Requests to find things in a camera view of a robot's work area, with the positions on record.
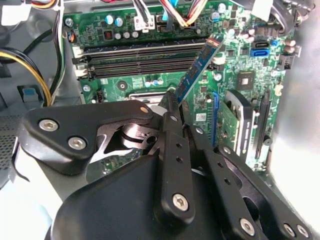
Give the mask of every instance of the blue sata port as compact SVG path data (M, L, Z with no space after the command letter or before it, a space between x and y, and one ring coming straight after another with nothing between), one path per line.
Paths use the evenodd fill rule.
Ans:
M251 49L251 57L268 57L270 53L269 49Z

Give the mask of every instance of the silver screw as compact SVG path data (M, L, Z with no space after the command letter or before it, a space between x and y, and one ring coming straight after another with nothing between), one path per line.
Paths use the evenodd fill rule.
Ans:
M70 148L75 150L82 150L87 146L85 140L77 136L71 137L68 141L68 144Z
M308 232L305 230L305 228L304 228L303 226L301 226L301 225L298 224L296 227L298 228L299 232L300 232L303 236L305 236L306 238L309 238L309 234L308 234Z
M229 148L224 147L224 148L223 148L223 150L224 150L227 154L231 154L231 151L230 151L230 149L229 149Z
M39 122L39 127L48 132L54 132L58 129L58 123L50 119L44 119Z
M250 236L254 236L255 235L255 229L254 226L252 226L251 222L249 222L247 219L245 218L241 218L240 219L240 225L241 228Z
M176 193L175 195L173 195L172 201L173 201L173 205L183 212L187 211L189 208L189 203L187 199L179 193Z
M175 117L175 116L170 116L170 118L173 120L173 121L178 121L178 119Z
M285 230L290 234L290 236L295 237L296 234L295 232L292 230L292 228L288 225L288 224L283 224Z
M199 127L197 127L195 130L198 134L204 134L204 131Z
M90 90L91 90L91 88L90 88L89 85L84 85L82 89L83 89L83 91L85 91L85 92L90 92Z
M71 28L74 25L74 21L70 17L68 17L64 20L64 24Z
M140 107L140 110L146 114L149 112L144 106Z

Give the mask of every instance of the green circuit board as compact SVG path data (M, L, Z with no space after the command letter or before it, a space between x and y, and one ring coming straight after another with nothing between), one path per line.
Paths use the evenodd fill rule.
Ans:
M216 13L219 4L225 4L226 11L219 15L219 19L212 21L212 13ZM177 6L177 11L186 15L190 8L190 3L184 3ZM239 6L235 6L229 1L208 1L205 9L196 20L194 26L190 28L180 27L174 24L173 31L164 32L161 23L161 16L164 13L162 6L150 6L149 11L155 17L155 29L148 32L138 32L138 37L132 37L135 31L134 17L137 15L133 8L124 8L109 11L90 12L90 13L68 13L64 20L72 19L73 26L70 28L75 33L75 41L70 46L80 47L83 50L91 48L103 48L118 46L129 46L134 44L147 44L154 41L172 41L172 40L190 40L203 39L211 33L224 34L225 48L219 52L217 58L224 58L225 64L214 70L207 70L200 81L196 83L192 92L187 96L186 101L190 107L190 113L194 124L204 129L208 138L213 141L216 139L220 143L227 144L234 148L235 136L237 131L237 119L230 112L228 106L224 103L224 97L227 90L235 89L239 91L252 105L256 112L259 111L260 101L267 90L270 91L270 111L267 116L267 127L265 134L272 137L273 128L276 122L277 109L280 101L279 90L277 86L282 86L285 70L279 68L279 57L283 54L285 39L287 37L255 36L255 41L264 41L269 43L267 47L269 53L265 57L252 57L252 44L243 39L239 33L257 26L262 21L245 11ZM122 26L116 26L114 22L107 24L106 16L112 16L112 19L121 18ZM111 33L110 39L107 39L106 33ZM124 33L130 33L129 38L125 38ZM115 34L120 34L121 39L115 39ZM150 61L161 59L160 56L142 57L142 60ZM111 60L93 60L96 66L108 64L124 63L126 58ZM252 86L243 89L239 86L240 73L250 73L253 76ZM97 102L97 93L103 102L126 101L132 99L134 94L160 94L166 91L174 91L185 72L163 72L157 74L138 74L125 75L117 77L81 77L81 85L84 103L92 104ZM213 92L218 93L220 98L220 108L217 114L217 126L213 125L215 102ZM213 128L216 128L216 136L212 137ZM252 130L249 142L249 149L246 163L254 170L264 170L269 146L263 146L260 158L255 158L253 150L253 141L255 139L256 129ZM131 155L126 157L113 156L108 160L107 169L112 171L121 164L126 163Z

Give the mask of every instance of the ventilation grille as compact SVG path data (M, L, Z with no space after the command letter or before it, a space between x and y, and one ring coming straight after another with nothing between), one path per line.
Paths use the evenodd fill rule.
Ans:
M0 171L10 166L20 116L0 116Z

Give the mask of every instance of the motherboard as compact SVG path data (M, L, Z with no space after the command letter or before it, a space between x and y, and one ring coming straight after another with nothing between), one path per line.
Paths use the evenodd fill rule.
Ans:
M176 10L187 15L190 2ZM270 22L227 1L208 1L189 27L164 20L162 6L148 6L152 15L142 27L134 8L68 13L64 29L84 104L139 100L157 105L175 91L211 34L224 44L185 100L195 125L212 145L231 147L255 171L263 171L286 70L300 47L293 32L280 36ZM112 156L107 172L136 158Z

